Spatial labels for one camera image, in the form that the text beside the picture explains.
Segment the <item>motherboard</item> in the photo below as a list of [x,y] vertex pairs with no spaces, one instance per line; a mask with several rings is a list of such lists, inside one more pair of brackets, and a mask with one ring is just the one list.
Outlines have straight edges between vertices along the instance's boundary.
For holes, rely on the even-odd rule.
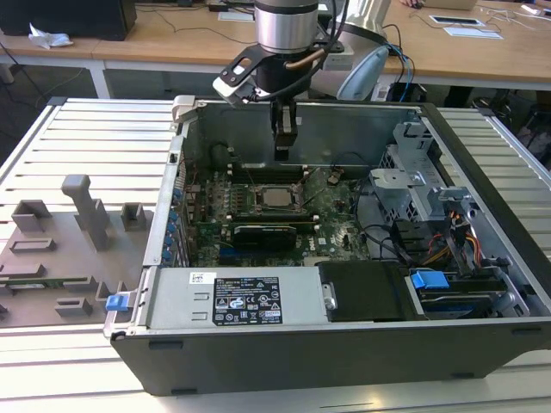
[[183,216],[194,267],[369,258],[355,209],[363,179],[342,169],[195,170],[187,181]]

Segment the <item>floor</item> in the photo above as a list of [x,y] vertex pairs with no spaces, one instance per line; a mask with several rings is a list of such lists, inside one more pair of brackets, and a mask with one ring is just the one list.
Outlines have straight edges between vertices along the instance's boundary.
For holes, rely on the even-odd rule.
[[[36,88],[26,78],[25,73],[12,67],[15,81],[2,87],[0,84],[0,164],[15,148],[19,139],[32,125],[38,113],[46,103],[40,98]],[[90,73],[73,68],[51,68],[45,66],[25,66],[25,72],[33,79],[38,88],[47,96],[96,97]],[[213,74],[171,73],[171,90],[164,90],[160,72],[150,71],[108,71],[108,80],[112,85],[114,97],[120,99],[172,99],[176,95],[192,94],[196,96],[214,96],[212,89]],[[428,101],[437,106],[443,105],[448,88],[443,86],[425,86]],[[475,89],[471,98],[493,96],[495,90]],[[524,122],[535,93],[522,92],[513,96],[513,129]]]

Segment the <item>warning label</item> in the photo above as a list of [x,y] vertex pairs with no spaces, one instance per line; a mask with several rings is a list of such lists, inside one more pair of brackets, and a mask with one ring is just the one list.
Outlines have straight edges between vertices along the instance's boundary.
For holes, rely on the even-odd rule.
[[216,325],[281,324],[279,279],[214,279],[213,323]]

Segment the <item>computer tower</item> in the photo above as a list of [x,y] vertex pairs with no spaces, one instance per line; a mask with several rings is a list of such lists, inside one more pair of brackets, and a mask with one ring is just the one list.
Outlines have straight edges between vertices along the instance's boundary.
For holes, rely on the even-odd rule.
[[10,36],[29,33],[29,23],[48,33],[124,40],[136,21],[133,0],[0,0],[0,28]]

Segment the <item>aluminum profile table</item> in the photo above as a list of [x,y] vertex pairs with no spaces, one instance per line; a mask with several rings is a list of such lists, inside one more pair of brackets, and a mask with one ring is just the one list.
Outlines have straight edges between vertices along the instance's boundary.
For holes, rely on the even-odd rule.
[[[476,109],[440,109],[493,186],[551,259],[551,175],[492,116]],[[443,164],[456,185],[461,179],[448,159]]]
[[[154,210],[173,134],[170,105],[169,101],[69,99],[63,106],[47,107],[0,169],[0,239],[5,242],[13,231],[10,215],[20,199],[43,198],[52,211],[72,211],[74,206],[59,190],[63,176],[70,173],[91,175],[91,192],[102,197],[107,209],[138,200]],[[547,172],[495,119],[471,110],[442,113],[549,255]],[[451,165],[446,163],[446,168],[461,184]],[[524,354],[477,380],[154,398],[143,392],[110,347],[102,325],[94,324],[0,330],[0,377],[2,412],[551,410],[551,351],[547,350]]]

